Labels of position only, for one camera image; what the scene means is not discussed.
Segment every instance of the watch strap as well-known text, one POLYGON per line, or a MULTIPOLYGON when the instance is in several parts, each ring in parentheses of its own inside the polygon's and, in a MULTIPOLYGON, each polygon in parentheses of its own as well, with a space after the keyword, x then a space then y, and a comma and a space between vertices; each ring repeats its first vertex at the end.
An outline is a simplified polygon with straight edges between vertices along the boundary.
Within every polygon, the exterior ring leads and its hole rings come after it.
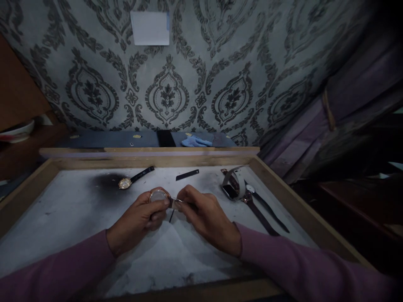
POLYGON ((255 216, 259 219, 260 223, 263 225, 269 235, 280 236, 280 234, 274 230, 274 228, 267 221, 266 217, 263 216, 252 200, 249 200, 246 204, 252 210, 253 214, 255 214, 255 216))
POLYGON ((235 187, 234 189, 237 189, 237 190, 238 190, 238 196, 234 198, 235 200, 240 200, 240 199, 242 199, 242 197, 245 195, 245 192, 246 192, 245 181, 244 181, 244 179, 243 179, 243 177, 242 177, 242 174, 241 174, 241 171, 240 171, 240 169, 239 169, 239 168, 241 168, 241 167, 243 167, 243 166, 238 166, 238 167, 236 167, 236 168, 233 168, 233 169, 229 170, 229 171, 225 174, 224 180, 223 180, 223 182, 222 182, 222 186, 227 185, 228 182, 229 182, 229 180, 230 180, 230 178, 231 178, 231 176, 232 176, 233 174, 236 176, 236 178, 237 178, 237 180, 238 180, 238 181, 237 181, 237 183, 238 183, 238 188, 235 187))
POLYGON ((131 183, 139 180, 140 178, 142 178, 144 175, 146 175, 147 173, 150 173, 151 171, 154 171, 154 166, 148 167, 147 169, 141 171, 140 173, 134 175, 130 181, 131 183))
POLYGON ((264 208, 269 212, 270 216, 278 223, 278 225, 287 233, 290 231, 287 229, 285 224, 281 222, 281 220, 276 216, 273 209, 269 206, 269 204, 256 192, 252 193, 253 197, 255 197, 259 202, 264 206, 264 208))

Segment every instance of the curtain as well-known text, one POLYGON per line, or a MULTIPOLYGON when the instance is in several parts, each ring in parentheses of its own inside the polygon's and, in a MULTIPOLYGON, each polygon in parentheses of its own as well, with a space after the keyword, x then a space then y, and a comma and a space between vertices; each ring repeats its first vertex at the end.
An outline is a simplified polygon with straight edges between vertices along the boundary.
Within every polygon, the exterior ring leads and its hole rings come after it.
POLYGON ((363 42, 326 86, 336 129, 330 128, 323 94, 293 123, 273 147, 259 153, 287 183, 293 183, 313 164, 317 154, 343 154, 357 145, 351 133, 403 98, 403 52, 400 35, 382 19, 366 31, 363 42))

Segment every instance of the blue cloth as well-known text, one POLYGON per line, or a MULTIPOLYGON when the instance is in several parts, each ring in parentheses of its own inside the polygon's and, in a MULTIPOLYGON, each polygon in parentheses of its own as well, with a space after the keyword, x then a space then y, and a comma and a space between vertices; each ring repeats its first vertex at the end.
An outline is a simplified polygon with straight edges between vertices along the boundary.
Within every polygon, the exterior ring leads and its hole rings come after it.
POLYGON ((188 136, 187 139, 182 141, 182 145, 185 147, 211 147, 213 145, 210 141, 204 141, 195 135, 188 136))

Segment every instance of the brown watch strap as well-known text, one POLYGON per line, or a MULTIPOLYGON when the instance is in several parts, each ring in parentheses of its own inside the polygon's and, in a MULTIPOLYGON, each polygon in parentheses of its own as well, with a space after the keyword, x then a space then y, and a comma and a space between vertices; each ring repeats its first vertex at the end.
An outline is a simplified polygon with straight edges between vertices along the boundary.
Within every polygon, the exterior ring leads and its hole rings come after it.
MULTIPOLYGON (((226 175, 228 171, 226 169, 222 169, 221 172, 226 175)), ((235 178, 233 176, 230 177, 230 184, 233 186, 234 189, 239 190, 239 185, 235 178)), ((253 203, 253 198, 252 194, 249 191, 246 191, 244 195, 244 203, 248 205, 248 207, 252 210, 253 214, 259 219, 260 223, 263 225, 263 227, 266 229, 266 231, 271 235, 271 236, 280 236, 279 233, 274 230, 274 228, 270 225, 270 223, 267 221, 266 217, 263 216, 261 211, 256 207, 256 205, 253 203)))
POLYGON ((248 200, 245 203, 252 210, 253 214, 255 214, 255 216, 259 219, 260 223, 263 224, 264 228, 270 235, 280 236, 280 234, 277 233, 276 230, 274 230, 274 228, 267 221, 266 217, 263 216, 263 214, 259 211, 259 209, 256 207, 256 205, 253 203, 252 200, 248 200))

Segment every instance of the watch band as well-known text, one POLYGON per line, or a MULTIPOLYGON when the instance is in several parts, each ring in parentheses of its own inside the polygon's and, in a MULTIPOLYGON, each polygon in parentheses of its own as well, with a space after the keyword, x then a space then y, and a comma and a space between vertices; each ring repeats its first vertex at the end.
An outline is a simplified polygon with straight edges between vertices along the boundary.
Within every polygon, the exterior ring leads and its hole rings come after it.
POLYGON ((289 233, 290 231, 287 229, 287 227, 285 226, 285 224, 283 224, 281 222, 281 220, 276 216, 276 214, 274 213, 273 209, 269 206, 269 204, 262 198, 260 197, 260 195, 256 192, 252 193, 252 196, 255 197, 257 200, 260 201, 260 203, 262 204, 262 206, 264 206, 266 208, 266 210, 269 212, 270 216, 278 223, 278 225, 280 227, 282 227, 282 229, 284 231, 286 231, 287 233, 289 233))
POLYGON ((229 170, 225 174, 224 180, 222 182, 222 186, 225 186, 225 185, 228 184, 228 181, 230 180, 232 174, 236 175, 236 178, 238 179, 238 185, 239 186, 238 186, 238 188, 236 188, 236 189, 238 189, 238 196, 234 198, 235 200, 242 199, 242 197, 245 195, 245 192, 246 192, 245 181, 244 181, 244 179, 242 177, 242 174, 241 174, 241 171, 239 169, 241 167, 243 167, 243 166, 238 166, 236 168, 233 168, 233 169, 229 170))
POLYGON ((139 179, 142 178, 145 174, 150 173, 151 171, 154 171, 154 166, 148 167, 147 169, 145 169, 145 170, 141 171, 140 173, 134 175, 134 176, 130 179, 131 183, 133 183, 133 182, 139 180, 139 179))
POLYGON ((253 200, 248 200, 245 202, 248 207, 252 210, 253 214, 259 219, 260 223, 263 224, 264 228, 266 231, 271 235, 271 236, 280 236, 279 233, 274 230, 274 228, 270 225, 270 223, 267 221, 266 217, 263 216, 263 214, 259 211, 259 209, 256 207, 256 205, 253 203, 253 200))
MULTIPOLYGON (((225 178, 229 174, 229 171, 226 169, 221 170, 223 174, 225 175, 225 178)), ((229 176, 229 182, 231 185, 234 187, 234 189, 239 189, 239 185, 237 181, 235 180, 234 176, 230 175, 229 176)), ((253 214, 257 217, 257 219, 260 221, 260 223, 263 225, 263 227, 266 229, 266 231, 271 235, 271 236, 280 236, 279 233, 276 232, 276 230, 273 229, 273 227, 270 225, 270 223, 267 221, 266 217, 263 216, 263 214, 259 211, 259 209, 256 207, 256 205, 253 203, 253 198, 252 194, 249 191, 246 191, 245 195, 242 198, 242 201, 247 204, 247 206, 252 210, 253 214)))

